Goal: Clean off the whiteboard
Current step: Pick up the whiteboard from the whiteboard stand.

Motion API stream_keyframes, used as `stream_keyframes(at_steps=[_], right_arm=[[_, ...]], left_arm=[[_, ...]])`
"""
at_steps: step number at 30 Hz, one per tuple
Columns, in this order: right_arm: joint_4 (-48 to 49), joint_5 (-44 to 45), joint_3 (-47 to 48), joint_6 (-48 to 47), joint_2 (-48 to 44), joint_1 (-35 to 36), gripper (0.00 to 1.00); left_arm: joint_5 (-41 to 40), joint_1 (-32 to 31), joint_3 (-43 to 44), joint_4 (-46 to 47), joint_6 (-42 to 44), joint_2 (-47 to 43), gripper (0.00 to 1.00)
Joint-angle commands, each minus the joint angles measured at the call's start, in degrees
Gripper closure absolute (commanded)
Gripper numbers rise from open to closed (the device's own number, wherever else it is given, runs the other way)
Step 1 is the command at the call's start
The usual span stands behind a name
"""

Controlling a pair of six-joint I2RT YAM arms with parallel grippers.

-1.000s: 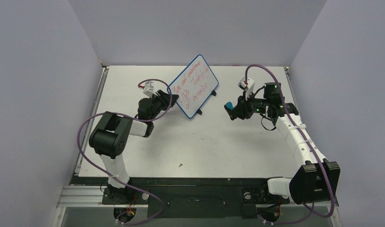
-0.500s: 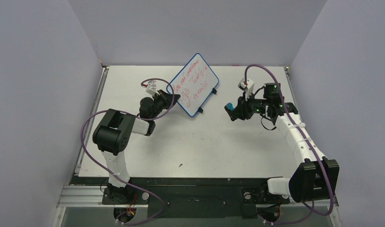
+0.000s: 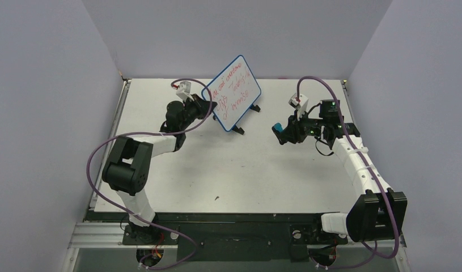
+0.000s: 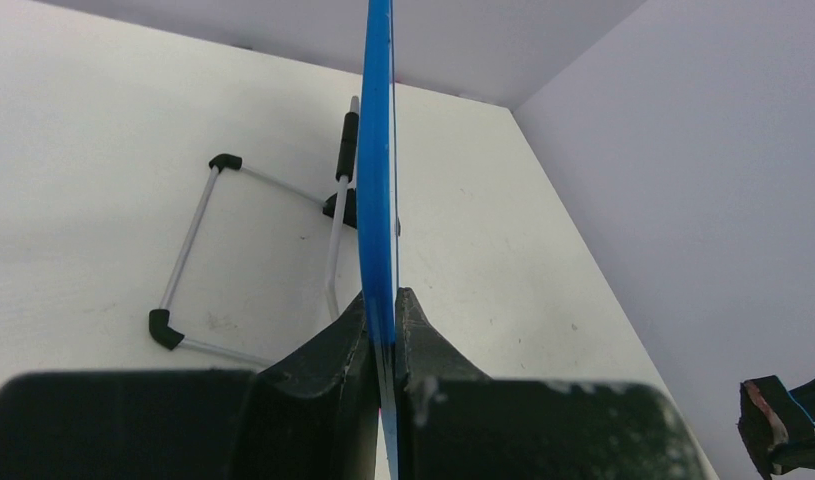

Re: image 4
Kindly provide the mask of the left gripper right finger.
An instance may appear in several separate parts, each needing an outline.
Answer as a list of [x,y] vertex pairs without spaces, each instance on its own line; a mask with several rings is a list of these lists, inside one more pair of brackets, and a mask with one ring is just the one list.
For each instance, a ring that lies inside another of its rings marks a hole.
[[398,291],[395,374],[402,479],[701,479],[700,454],[656,388],[495,379]]

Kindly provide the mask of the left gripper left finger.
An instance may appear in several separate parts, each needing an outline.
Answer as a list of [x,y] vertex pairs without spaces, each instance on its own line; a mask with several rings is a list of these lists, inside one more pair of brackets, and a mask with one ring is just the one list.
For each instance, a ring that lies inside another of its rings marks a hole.
[[364,302],[249,370],[42,372],[0,389],[0,479],[370,479]]

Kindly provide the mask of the blue framed whiteboard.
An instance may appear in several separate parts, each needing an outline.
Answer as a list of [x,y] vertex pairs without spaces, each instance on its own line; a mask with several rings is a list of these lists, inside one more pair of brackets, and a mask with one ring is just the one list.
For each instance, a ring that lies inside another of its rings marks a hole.
[[368,3],[356,168],[357,229],[366,321],[375,355],[390,477],[397,479],[395,296],[398,288],[393,3]]

